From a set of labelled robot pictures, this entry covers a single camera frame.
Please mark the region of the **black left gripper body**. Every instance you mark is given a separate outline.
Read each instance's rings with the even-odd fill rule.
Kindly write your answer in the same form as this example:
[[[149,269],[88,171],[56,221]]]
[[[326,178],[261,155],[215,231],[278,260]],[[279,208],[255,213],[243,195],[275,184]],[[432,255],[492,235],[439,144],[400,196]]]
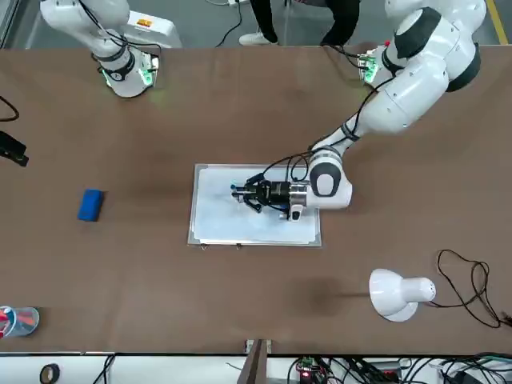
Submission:
[[[288,210],[290,207],[290,183],[264,180],[262,202],[267,206]]]

